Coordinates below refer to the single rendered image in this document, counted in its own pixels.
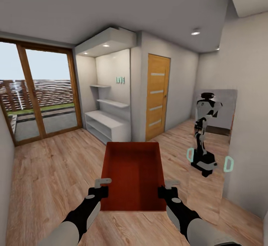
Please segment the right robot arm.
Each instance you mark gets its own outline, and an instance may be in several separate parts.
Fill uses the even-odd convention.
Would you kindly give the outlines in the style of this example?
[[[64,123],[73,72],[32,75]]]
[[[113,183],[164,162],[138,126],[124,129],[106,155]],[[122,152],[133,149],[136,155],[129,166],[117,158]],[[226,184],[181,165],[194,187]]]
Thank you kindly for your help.
[[[166,200],[166,212],[170,220],[191,246],[242,246],[234,238],[218,231],[196,211],[190,210],[178,198],[178,189],[172,185],[180,185],[181,181],[165,180],[165,187],[158,187],[158,197]]]

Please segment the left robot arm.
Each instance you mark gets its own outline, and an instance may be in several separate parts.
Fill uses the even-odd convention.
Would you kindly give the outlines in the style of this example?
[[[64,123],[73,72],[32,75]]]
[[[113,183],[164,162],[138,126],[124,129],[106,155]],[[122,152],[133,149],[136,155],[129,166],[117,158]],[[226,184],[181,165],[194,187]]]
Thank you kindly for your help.
[[[87,232],[101,208],[101,198],[108,197],[108,186],[111,178],[95,180],[95,187],[88,189],[88,195],[74,211],[70,211],[66,219],[49,235],[34,246],[77,246],[82,235]]]

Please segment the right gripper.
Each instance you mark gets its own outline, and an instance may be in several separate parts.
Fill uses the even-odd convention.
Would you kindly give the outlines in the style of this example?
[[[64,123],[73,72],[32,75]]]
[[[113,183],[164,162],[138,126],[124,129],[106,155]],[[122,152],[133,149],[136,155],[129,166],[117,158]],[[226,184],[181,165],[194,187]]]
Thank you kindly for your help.
[[[163,186],[158,187],[158,197],[160,199],[162,198],[166,199],[166,196],[170,193],[178,196],[178,189],[176,187],[171,187],[171,188],[172,189],[166,189]]]

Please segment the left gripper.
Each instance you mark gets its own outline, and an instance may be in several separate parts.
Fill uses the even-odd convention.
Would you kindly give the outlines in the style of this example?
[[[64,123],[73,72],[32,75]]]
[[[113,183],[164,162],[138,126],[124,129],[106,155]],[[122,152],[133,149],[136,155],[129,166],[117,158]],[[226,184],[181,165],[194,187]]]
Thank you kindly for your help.
[[[101,186],[100,188],[89,188],[88,193],[93,192],[99,192],[101,195],[101,198],[107,198],[108,197],[108,186]]]

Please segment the storage box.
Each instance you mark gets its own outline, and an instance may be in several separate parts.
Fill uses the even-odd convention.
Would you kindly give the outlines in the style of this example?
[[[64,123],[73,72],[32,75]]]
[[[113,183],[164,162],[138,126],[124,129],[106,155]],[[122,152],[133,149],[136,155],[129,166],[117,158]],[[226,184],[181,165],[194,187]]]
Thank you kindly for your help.
[[[165,187],[158,142],[107,142],[101,179],[111,178],[100,211],[166,211],[158,197]]]

